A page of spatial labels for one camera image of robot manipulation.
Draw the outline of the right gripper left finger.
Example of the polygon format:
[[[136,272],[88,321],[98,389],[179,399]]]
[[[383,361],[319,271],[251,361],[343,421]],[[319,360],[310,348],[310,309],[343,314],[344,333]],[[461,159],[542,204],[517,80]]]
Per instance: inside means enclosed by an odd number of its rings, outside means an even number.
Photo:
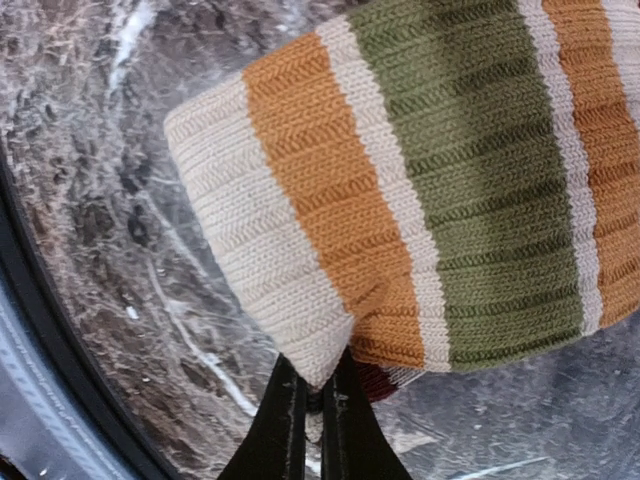
[[[306,382],[279,356],[251,427],[219,479],[304,479],[306,401]]]

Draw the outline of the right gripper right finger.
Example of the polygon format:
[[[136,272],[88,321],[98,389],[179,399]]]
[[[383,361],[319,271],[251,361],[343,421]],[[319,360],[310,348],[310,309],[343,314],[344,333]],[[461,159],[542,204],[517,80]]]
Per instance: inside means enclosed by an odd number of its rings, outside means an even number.
[[[322,397],[322,479],[411,479],[378,424],[348,350],[323,387]]]

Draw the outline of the beige striped sock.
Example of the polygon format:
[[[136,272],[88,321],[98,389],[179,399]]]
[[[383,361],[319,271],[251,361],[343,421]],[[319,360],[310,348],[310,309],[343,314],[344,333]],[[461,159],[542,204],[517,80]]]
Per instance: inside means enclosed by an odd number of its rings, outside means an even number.
[[[375,1],[172,111],[244,311],[312,386],[374,398],[639,306],[639,6]]]

